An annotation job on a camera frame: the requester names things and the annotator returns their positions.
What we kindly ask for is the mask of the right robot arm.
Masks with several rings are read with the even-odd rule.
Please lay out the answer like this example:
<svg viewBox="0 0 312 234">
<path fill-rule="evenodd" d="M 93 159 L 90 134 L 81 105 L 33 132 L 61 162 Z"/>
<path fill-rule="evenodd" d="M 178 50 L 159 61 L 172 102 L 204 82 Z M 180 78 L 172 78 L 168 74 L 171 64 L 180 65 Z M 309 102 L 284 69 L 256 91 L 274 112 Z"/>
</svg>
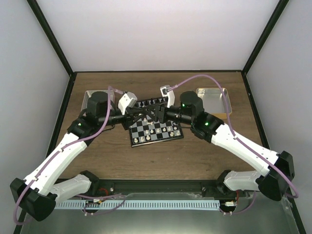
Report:
<svg viewBox="0 0 312 234">
<path fill-rule="evenodd" d="M 280 201 L 286 195 L 294 178 L 292 155 L 264 148 L 232 131 L 223 120 L 205 112 L 202 99 L 194 91 L 180 95 L 180 106 L 155 101 L 153 104 L 145 102 L 140 108 L 154 121 L 188 124 L 197 138 L 231 152 L 254 168 L 247 172 L 224 171 L 223 180 L 216 185 L 221 196 L 228 196 L 235 190 L 255 190 Z"/>
</svg>

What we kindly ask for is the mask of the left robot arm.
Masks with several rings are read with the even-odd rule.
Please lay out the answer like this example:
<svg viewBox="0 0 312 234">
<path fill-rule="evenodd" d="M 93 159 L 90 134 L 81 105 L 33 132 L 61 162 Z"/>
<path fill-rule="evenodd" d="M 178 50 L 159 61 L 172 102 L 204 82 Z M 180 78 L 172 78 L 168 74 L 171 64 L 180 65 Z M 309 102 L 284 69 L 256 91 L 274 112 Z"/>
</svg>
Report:
<svg viewBox="0 0 312 234">
<path fill-rule="evenodd" d="M 22 208 L 34 220 L 46 219 L 56 205 L 72 198 L 87 194 L 94 197 L 99 193 L 100 185 L 92 173 L 83 172 L 72 179 L 59 184 L 56 180 L 69 164 L 83 152 L 92 141 L 104 132 L 107 125 L 122 124 L 125 128 L 135 121 L 137 97 L 134 93 L 123 92 L 117 104 L 111 100 L 115 89 L 97 91 L 87 99 L 83 108 L 58 146 L 50 155 L 24 179 L 15 178 L 10 184 L 17 209 Z"/>
</svg>

